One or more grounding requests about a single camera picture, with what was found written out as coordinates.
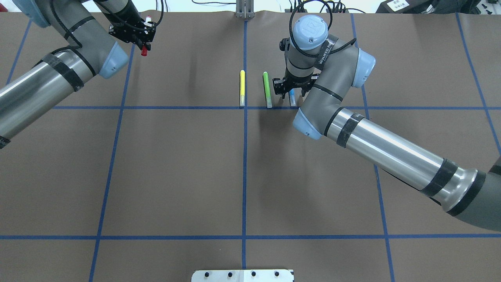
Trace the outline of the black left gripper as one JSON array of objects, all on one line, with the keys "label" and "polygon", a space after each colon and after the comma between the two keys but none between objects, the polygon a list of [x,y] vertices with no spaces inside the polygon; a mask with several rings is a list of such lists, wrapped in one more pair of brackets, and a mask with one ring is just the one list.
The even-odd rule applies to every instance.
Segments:
[{"label": "black left gripper", "polygon": [[122,23],[111,22],[109,27],[109,34],[117,39],[122,40],[125,43],[143,44],[144,32],[148,31],[147,44],[150,44],[155,36],[156,32],[156,22],[151,22],[152,27],[145,28],[144,22],[139,22],[136,24],[136,28],[127,27]]}]

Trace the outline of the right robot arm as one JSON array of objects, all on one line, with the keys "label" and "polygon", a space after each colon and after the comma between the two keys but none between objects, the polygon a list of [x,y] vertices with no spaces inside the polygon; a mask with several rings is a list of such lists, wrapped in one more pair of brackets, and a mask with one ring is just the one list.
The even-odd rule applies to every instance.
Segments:
[{"label": "right robot arm", "polygon": [[361,88],[376,59],[329,34],[317,15],[289,20],[289,37],[279,48],[286,59],[283,78],[274,78],[274,93],[285,97],[301,88],[305,101],[293,126],[312,139],[326,136],[376,164],[394,178],[430,198],[450,216],[472,226],[501,229],[500,160],[488,172],[461,168],[415,143],[341,106],[350,88]]}]

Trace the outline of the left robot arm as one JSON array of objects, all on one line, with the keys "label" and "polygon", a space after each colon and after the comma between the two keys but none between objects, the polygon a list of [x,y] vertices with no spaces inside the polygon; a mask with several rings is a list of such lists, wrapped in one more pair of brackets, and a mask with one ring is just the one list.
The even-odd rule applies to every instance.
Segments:
[{"label": "left robot arm", "polygon": [[140,16],[131,0],[97,0],[110,22],[105,30],[82,0],[15,0],[39,27],[53,27],[68,42],[43,56],[33,68],[1,89],[1,147],[85,83],[108,79],[129,61],[119,41],[151,50],[158,22]]}]

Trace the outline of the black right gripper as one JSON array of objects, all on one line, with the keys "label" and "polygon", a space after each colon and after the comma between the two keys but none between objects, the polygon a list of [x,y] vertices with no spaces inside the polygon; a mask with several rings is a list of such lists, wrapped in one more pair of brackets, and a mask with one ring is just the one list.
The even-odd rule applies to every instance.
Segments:
[{"label": "black right gripper", "polygon": [[282,79],[273,78],[272,85],[274,88],[275,95],[280,95],[281,98],[285,98],[286,94],[295,88],[301,88],[302,97],[304,97],[306,93],[311,91],[313,85],[315,84],[318,78],[319,78],[318,74],[312,74],[311,76],[307,76],[304,78],[296,78],[296,79],[293,79],[293,77],[285,77]]}]

